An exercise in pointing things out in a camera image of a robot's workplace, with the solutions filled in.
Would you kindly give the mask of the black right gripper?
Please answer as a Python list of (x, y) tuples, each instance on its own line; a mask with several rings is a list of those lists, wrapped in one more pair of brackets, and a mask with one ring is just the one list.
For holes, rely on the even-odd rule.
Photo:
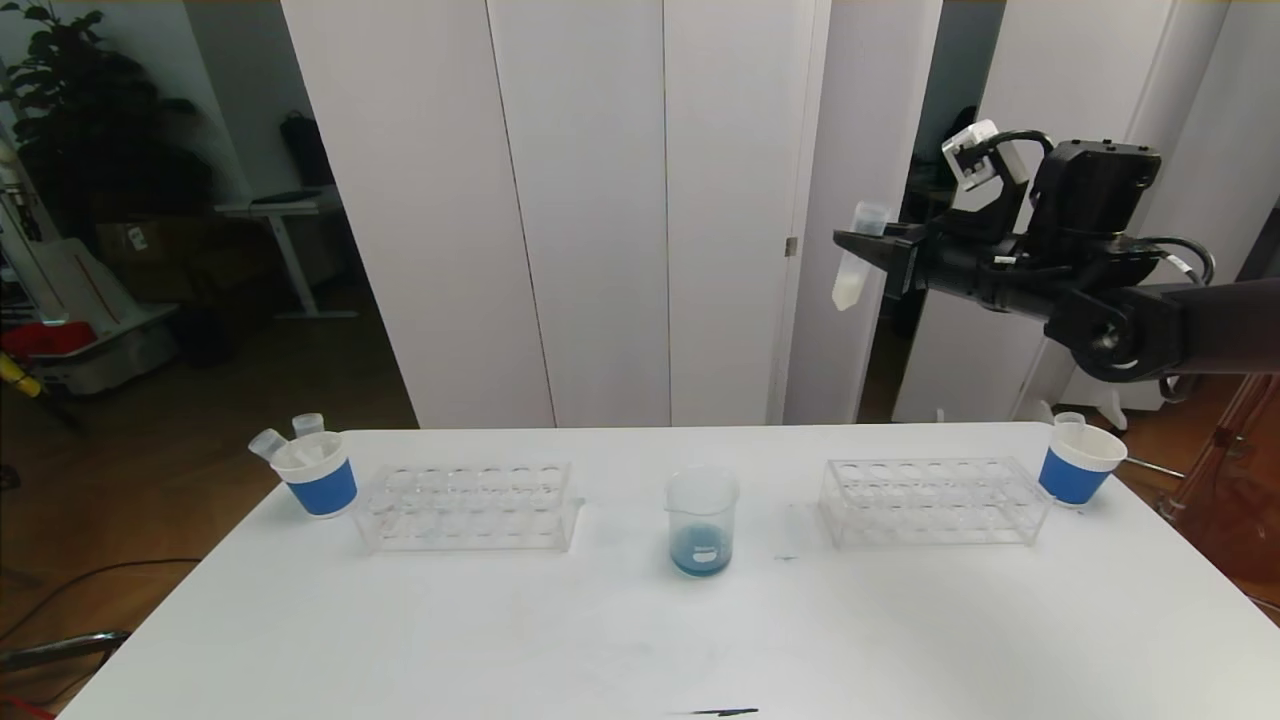
[(882, 234), (835, 231), (833, 242), (851, 256), (890, 273), (893, 287), (966, 299), (993, 313), (1009, 309), (1010, 261), (996, 243), (974, 238), (923, 238), (924, 225), (887, 223)]

